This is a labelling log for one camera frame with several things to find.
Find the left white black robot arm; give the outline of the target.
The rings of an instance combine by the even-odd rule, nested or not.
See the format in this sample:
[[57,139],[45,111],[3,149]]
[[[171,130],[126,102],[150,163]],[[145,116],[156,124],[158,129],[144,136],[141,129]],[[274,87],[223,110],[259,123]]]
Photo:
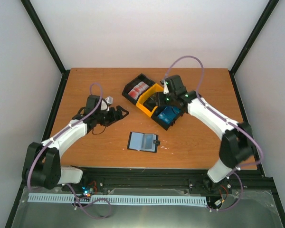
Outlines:
[[80,138],[84,137],[99,124],[108,127],[124,119],[129,114],[121,106],[107,110],[95,110],[86,115],[77,113],[66,127],[43,142],[32,142],[24,161],[22,179],[27,187],[42,187],[48,190],[57,185],[73,184],[78,191],[89,187],[89,179],[84,171],[73,166],[62,166],[62,155]]

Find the black bin with blue cards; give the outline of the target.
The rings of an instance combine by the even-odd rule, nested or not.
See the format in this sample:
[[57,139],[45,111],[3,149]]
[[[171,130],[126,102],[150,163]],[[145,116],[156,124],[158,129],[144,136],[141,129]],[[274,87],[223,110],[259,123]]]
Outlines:
[[184,112],[177,107],[161,106],[155,109],[154,113],[151,115],[151,119],[167,131],[175,124],[176,120],[183,115]]

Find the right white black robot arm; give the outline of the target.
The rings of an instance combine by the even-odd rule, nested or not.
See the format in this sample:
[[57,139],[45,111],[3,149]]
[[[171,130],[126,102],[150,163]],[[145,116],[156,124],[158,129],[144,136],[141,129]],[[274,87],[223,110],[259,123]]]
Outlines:
[[247,122],[232,120],[209,105],[196,92],[175,96],[172,93],[158,92],[157,106],[173,106],[202,121],[221,140],[218,161],[208,170],[213,183],[218,183],[232,171],[240,168],[240,163],[253,156],[251,127]]

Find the black leather card holder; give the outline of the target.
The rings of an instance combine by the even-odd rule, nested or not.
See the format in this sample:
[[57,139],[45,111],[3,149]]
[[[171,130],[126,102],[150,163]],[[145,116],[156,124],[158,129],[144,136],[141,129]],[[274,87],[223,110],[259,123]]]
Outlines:
[[161,142],[159,136],[153,133],[130,132],[127,144],[128,150],[156,153]]

